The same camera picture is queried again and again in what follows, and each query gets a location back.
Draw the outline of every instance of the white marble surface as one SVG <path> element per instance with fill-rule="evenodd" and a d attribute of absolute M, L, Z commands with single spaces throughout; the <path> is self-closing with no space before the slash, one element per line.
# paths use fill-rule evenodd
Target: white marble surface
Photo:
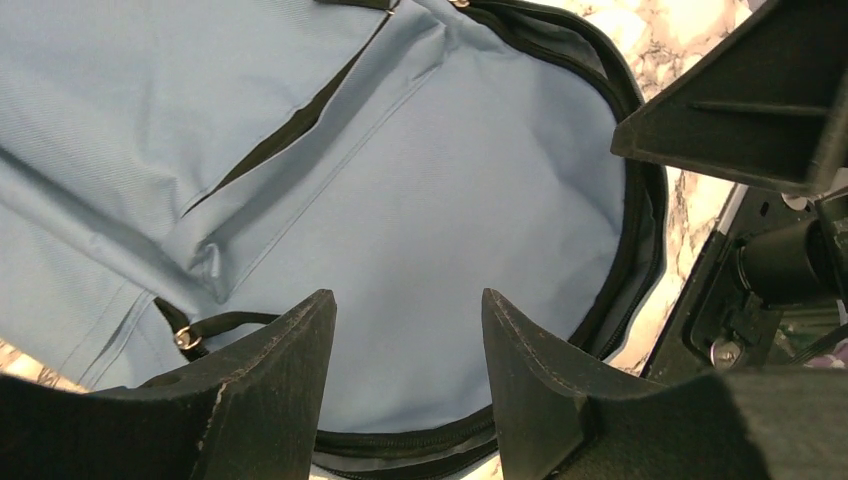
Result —
<path fill-rule="evenodd" d="M 582 15 L 624 53 L 646 98 L 694 65 L 750 15 L 745 0 L 540 0 Z M 731 184 L 669 169 L 667 268 L 631 327 L 625 347 L 610 363 L 638 374 L 674 306 Z M 0 339 L 0 371 L 54 388 L 81 391 Z M 500 479 L 495 457 L 465 477 Z"/>

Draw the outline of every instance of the black strap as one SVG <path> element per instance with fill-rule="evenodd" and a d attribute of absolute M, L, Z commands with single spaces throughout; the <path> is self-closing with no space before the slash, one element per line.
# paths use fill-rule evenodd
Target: black strap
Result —
<path fill-rule="evenodd" d="M 165 300 L 157 298 L 153 303 L 171 326 L 174 342 L 189 362 L 209 355 L 209 350 L 203 346 L 203 340 L 206 338 L 212 338 L 251 323 L 268 325 L 279 318 L 279 315 L 268 313 L 227 312 L 189 323 L 185 313 Z"/>
<path fill-rule="evenodd" d="M 789 360 L 789 365 L 803 365 L 819 355 L 831 352 L 839 342 L 846 338 L 848 338 L 848 324 L 840 325 L 831 330 L 827 335 L 807 346 L 807 348 L 796 353 Z"/>

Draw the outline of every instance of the zipper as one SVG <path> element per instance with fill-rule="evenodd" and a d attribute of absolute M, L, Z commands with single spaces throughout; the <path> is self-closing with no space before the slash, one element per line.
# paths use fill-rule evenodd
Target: zipper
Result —
<path fill-rule="evenodd" d="M 318 431 L 315 450 L 338 456 L 414 458 L 438 453 L 486 430 L 495 420 L 491 406 L 469 417 L 429 431 L 392 434 L 334 433 Z"/>
<path fill-rule="evenodd" d="M 586 80 L 593 87 L 595 87 L 595 89 L 598 90 L 601 95 L 604 96 L 604 98 L 607 100 L 610 107 L 612 108 L 617 120 L 623 120 L 626 115 L 635 111 L 642 104 L 642 97 L 639 86 L 636 83 L 636 80 L 630 70 L 626 67 L 627 63 L 621 56 L 618 49 L 603 32 L 588 23 L 583 18 L 564 10 L 544 7 L 541 5 L 528 4 L 525 2 L 513 0 L 447 1 L 473 20 L 488 27 L 495 34 L 497 34 L 505 43 L 512 46 L 513 48 L 523 53 L 529 54 L 544 62 L 563 67 L 579 74 L 584 80 Z M 601 59 L 601 62 L 604 66 L 604 70 L 606 71 L 607 75 L 611 78 L 619 79 L 621 81 L 615 82 L 613 80 L 608 80 L 600 73 L 587 68 L 582 63 L 577 62 L 568 56 L 551 51 L 529 40 L 514 35 L 510 31 L 509 27 L 500 18 L 498 18 L 497 15 L 489 11 L 487 8 L 484 8 L 487 6 L 492 7 L 493 9 L 509 9 L 511 11 L 517 11 L 526 14 L 529 17 L 536 18 L 537 20 L 562 26 L 580 34 L 584 39 L 586 39 L 592 44 L 592 47 L 595 49 Z M 660 189 L 659 191 L 662 192 L 662 189 L 664 188 L 664 176 L 662 175 L 662 171 L 659 167 L 656 167 L 654 165 L 637 163 L 632 160 L 626 160 L 626 162 L 627 163 L 625 168 L 627 177 L 636 177 L 636 180 L 633 182 L 633 186 L 630 189 L 630 198 L 628 198 L 627 189 L 625 191 L 625 203 L 631 205 L 630 215 L 626 216 L 625 221 L 623 222 L 623 225 L 625 226 L 625 229 L 623 229 L 622 232 L 621 245 L 623 247 L 619 248 L 619 253 L 616 255 L 616 260 L 614 260 L 613 262 L 613 268 L 615 268 L 616 264 L 629 263 L 635 257 L 635 245 L 638 244 L 639 229 L 632 228 L 632 225 L 637 224 L 638 227 L 638 222 L 640 220 L 639 216 L 641 215 L 643 205 L 642 202 L 644 199 L 644 190 L 645 188 L 647 188 L 647 185 L 645 185 L 644 181 L 641 180 L 642 175 L 647 174 L 648 172 L 653 172 L 654 176 L 657 177 L 654 179 L 654 182 L 657 183 L 657 188 Z M 661 213 L 660 218 L 664 219 L 666 198 L 653 198 L 654 196 L 655 195 L 651 195 L 652 200 L 657 201 L 658 205 L 656 206 L 656 208 L 659 213 Z M 658 231 L 656 235 L 657 239 L 654 242 L 652 248 L 652 258 L 646 275 L 646 280 L 639 286 L 639 289 L 634 297 L 633 302 L 631 302 L 631 304 L 628 306 L 625 315 L 622 317 L 621 323 L 616 327 L 613 335 L 602 348 L 600 354 L 598 355 L 599 358 L 606 357 L 607 355 L 609 355 L 609 353 L 611 353 L 611 349 L 616 348 L 617 343 L 623 338 L 623 335 L 627 330 L 627 326 L 630 323 L 630 318 L 636 312 L 642 299 L 654 284 L 655 277 L 659 270 L 661 254 L 664 245 L 664 240 L 662 237 L 663 230 L 664 228 L 662 222 L 660 221 L 658 222 Z M 626 275 L 630 272 L 630 268 L 627 268 L 626 264 L 623 267 L 619 268 L 619 270 L 623 271 L 622 273 L 625 278 Z M 622 286 L 621 284 L 623 283 L 623 281 L 613 283 L 618 283 L 618 285 L 614 285 L 614 290 L 606 292 L 606 297 L 615 298 L 618 291 L 620 291 L 620 288 Z M 602 303 L 609 304 L 610 302 L 599 301 L 596 302 L 596 305 L 600 305 Z M 592 312 L 590 311 L 590 314 L 587 314 L 587 319 L 591 316 L 591 313 Z M 586 341 L 584 342 L 575 342 L 572 339 L 570 339 L 570 341 L 572 341 L 572 343 L 577 344 L 578 346 L 581 346 L 585 350 L 587 348 L 585 344 L 588 344 L 588 339 L 590 337 L 590 334 L 586 334 Z M 476 433 L 485 431 L 487 429 L 491 429 L 492 431 L 494 431 L 495 428 L 494 418 L 491 413 L 491 406 L 481 410 L 480 412 L 472 415 L 464 421 L 461 420 L 460 422 L 465 421 L 470 423 L 470 425 L 459 430 L 456 429 L 456 426 L 440 427 L 436 430 L 442 430 L 445 428 L 450 428 L 453 430 L 452 432 L 444 432 L 440 434 L 435 434 L 434 431 L 418 431 L 404 434 L 385 435 L 352 434 L 350 437 L 348 437 L 344 434 L 319 432 L 318 441 L 316 441 L 316 450 L 330 454 L 342 454 L 343 452 L 345 452 L 348 453 L 348 455 L 350 455 L 351 452 L 356 452 L 355 456 L 357 457 L 382 456 L 382 458 L 386 458 L 385 456 L 389 455 L 393 458 L 415 458 L 416 456 L 423 456 L 429 450 L 435 449 L 436 451 L 438 451 L 439 449 L 449 448 L 451 445 L 458 445 L 460 442 L 467 440 Z M 407 478 L 409 480 L 437 480 L 444 478 L 445 476 L 455 474 L 473 465 L 474 463 L 485 458 L 491 453 L 495 452 L 497 450 L 497 442 L 491 441 L 478 448 L 480 448 L 481 452 L 485 453 L 476 455 L 475 458 L 470 461 L 465 461 L 466 459 L 457 459 L 452 462 L 452 459 L 448 457 L 444 460 L 436 460 L 430 462 L 440 464 L 439 467 L 441 468 L 439 468 L 440 472 L 437 476 L 433 476 L 432 474 L 415 476 L 414 473 L 408 471 L 407 474 L 403 476 L 403 478 Z M 352 480 L 378 480 L 382 478 L 388 478 L 384 475 L 380 475 L 379 472 L 350 473 L 339 470 L 327 470 L 331 473 L 350 478 Z"/>
<path fill-rule="evenodd" d="M 460 11 L 471 17 L 473 20 L 489 27 L 497 34 L 505 43 L 513 48 L 525 52 L 539 60 L 558 65 L 571 71 L 578 73 L 593 87 L 595 87 L 601 95 L 610 104 L 616 118 L 623 120 L 629 113 L 635 111 L 642 103 L 641 94 L 635 78 L 621 56 L 620 52 L 615 48 L 612 41 L 604 35 L 600 30 L 591 25 L 583 18 L 566 11 L 559 11 L 550 7 L 541 5 L 531 5 L 516 0 L 448 0 L 456 6 Z M 604 69 L 607 74 L 616 79 L 623 80 L 622 82 L 614 82 L 608 80 L 595 70 L 589 69 L 585 65 L 574 61 L 566 55 L 551 51 L 545 47 L 535 44 L 529 40 L 517 37 L 512 34 L 509 27 L 492 11 L 509 10 L 520 11 L 529 17 L 544 21 L 553 25 L 568 28 L 577 32 L 585 38 L 598 53 Z M 643 192 L 646 188 L 644 184 L 643 174 L 646 171 L 657 171 L 659 167 L 637 163 L 633 160 L 626 160 L 625 171 L 628 178 L 631 179 L 631 188 L 625 191 L 625 205 L 629 207 L 629 214 L 625 216 L 622 229 L 622 247 L 613 261 L 610 278 L 608 279 L 611 287 L 606 284 L 598 294 L 598 300 L 595 306 L 590 309 L 586 315 L 586 319 L 581 323 L 580 327 L 575 331 L 569 339 L 574 345 L 579 346 L 584 350 L 589 349 L 589 341 L 597 334 L 601 327 L 601 319 L 606 316 L 604 311 L 613 298 L 620 291 L 623 282 L 630 273 L 631 261 L 635 257 L 635 249 L 638 246 L 638 222 L 641 215 L 643 205 Z M 661 212 L 664 218 L 664 207 Z M 621 322 L 616 325 L 612 335 L 604 343 L 603 347 L 597 352 L 598 358 L 605 358 L 610 355 L 620 344 L 624 335 L 627 332 L 627 327 L 630 324 L 630 319 L 643 297 L 650 291 L 654 284 L 656 274 L 658 273 L 663 248 L 662 225 L 658 222 L 657 239 L 652 246 L 651 262 L 648 266 L 646 280 L 639 286 L 634 300 L 628 305 L 625 314 L 622 316 Z"/>
<path fill-rule="evenodd" d="M 404 480 L 442 480 L 447 476 L 454 475 L 471 467 L 495 453 L 497 449 L 496 442 L 489 442 L 468 452 L 456 455 L 456 458 L 452 459 L 453 462 L 449 464 L 448 462 L 429 462 L 409 467 L 355 473 L 326 467 L 321 468 L 334 475 L 350 480 L 396 480 L 398 478 Z"/>
<path fill-rule="evenodd" d="M 303 108 L 296 111 L 292 117 L 286 122 L 282 127 L 277 129 L 274 133 L 268 136 L 265 140 L 259 143 L 253 150 L 250 151 L 241 161 L 239 161 L 230 171 L 218 182 L 209 193 L 204 195 L 200 200 L 195 202 L 188 210 L 186 210 L 186 214 L 193 210 L 195 207 L 203 203 L 207 198 L 211 197 L 215 193 L 217 193 L 222 188 L 226 187 L 230 183 L 237 180 L 239 177 L 247 174 L 254 168 L 262 165 L 267 160 L 270 160 L 272 157 L 282 152 L 286 148 L 288 148 L 292 143 L 295 142 L 298 138 L 305 135 L 312 127 L 318 123 L 318 118 L 321 116 L 321 112 L 324 111 L 327 104 L 330 102 L 330 99 L 333 98 L 333 95 L 341 86 L 342 82 L 345 78 L 347 78 L 348 73 L 350 73 L 353 66 L 356 64 L 359 57 L 362 56 L 362 52 L 371 45 L 371 42 L 374 41 L 374 38 L 380 33 L 389 19 L 394 15 L 394 8 L 397 6 L 391 6 L 389 9 L 385 10 L 386 16 L 377 26 L 377 29 L 371 35 L 371 37 L 365 42 L 365 45 L 359 49 L 358 52 L 350 59 L 350 61 L 342 67 L 341 70 L 324 86 L 312 100 Z"/>
<path fill-rule="evenodd" d="M 346 7 L 362 7 L 388 12 L 392 9 L 392 0 L 315 0 L 327 5 L 344 5 Z"/>

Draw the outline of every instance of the backpack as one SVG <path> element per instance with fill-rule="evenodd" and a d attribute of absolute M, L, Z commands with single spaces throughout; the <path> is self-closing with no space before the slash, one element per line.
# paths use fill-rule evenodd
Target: backpack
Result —
<path fill-rule="evenodd" d="M 440 478 L 497 448 L 480 294 L 597 358 L 663 259 L 609 152 L 612 42 L 517 0 L 0 7 L 0 337 L 136 387 L 338 304 L 313 462 Z"/>

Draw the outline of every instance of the black cylinder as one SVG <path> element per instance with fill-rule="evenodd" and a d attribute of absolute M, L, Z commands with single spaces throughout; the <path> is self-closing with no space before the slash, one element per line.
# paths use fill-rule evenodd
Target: black cylinder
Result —
<path fill-rule="evenodd" d="M 838 298 L 818 220 L 766 232 L 742 247 L 742 282 L 769 305 Z"/>
<path fill-rule="evenodd" d="M 837 281 L 837 291 L 848 300 L 848 188 L 816 201 L 822 236 Z"/>

